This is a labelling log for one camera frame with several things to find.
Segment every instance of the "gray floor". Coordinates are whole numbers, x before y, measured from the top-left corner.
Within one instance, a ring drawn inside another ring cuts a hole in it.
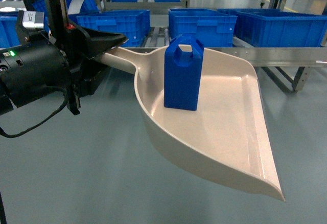
[[[112,70],[82,99],[81,115],[66,109],[19,139],[0,138],[8,223],[327,223],[327,70],[313,71],[296,95],[282,93],[260,69],[258,77],[286,203],[166,161],[147,136],[133,76]],[[20,131],[60,102],[53,94],[1,116],[0,124]]]

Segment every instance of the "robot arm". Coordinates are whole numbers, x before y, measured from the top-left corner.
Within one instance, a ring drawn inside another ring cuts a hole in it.
[[[0,115],[12,111],[12,103],[21,107],[55,91],[79,114],[80,98],[94,94],[107,69],[92,59],[127,41],[123,34],[76,25],[65,0],[45,4],[51,35],[35,26],[43,15],[20,11],[16,31],[22,45],[0,51]],[[1,129],[0,135],[6,136]]]

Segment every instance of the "beige dustpan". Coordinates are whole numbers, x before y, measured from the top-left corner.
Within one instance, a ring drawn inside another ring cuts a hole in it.
[[[136,97],[154,147],[201,178],[285,200],[252,65],[205,49],[198,110],[164,108],[166,48],[150,54],[117,48],[97,60],[135,74]]]

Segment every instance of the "blue bottle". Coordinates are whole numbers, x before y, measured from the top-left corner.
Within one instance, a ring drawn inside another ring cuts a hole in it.
[[[190,45],[184,52],[179,45]],[[196,110],[203,63],[203,44],[190,35],[171,40],[165,52],[165,96],[167,108]]]

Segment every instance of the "black cylindrical motor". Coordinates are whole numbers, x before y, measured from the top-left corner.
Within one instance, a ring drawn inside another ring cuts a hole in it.
[[[48,40],[0,50],[0,115],[49,94],[46,86],[67,88],[68,63]]]

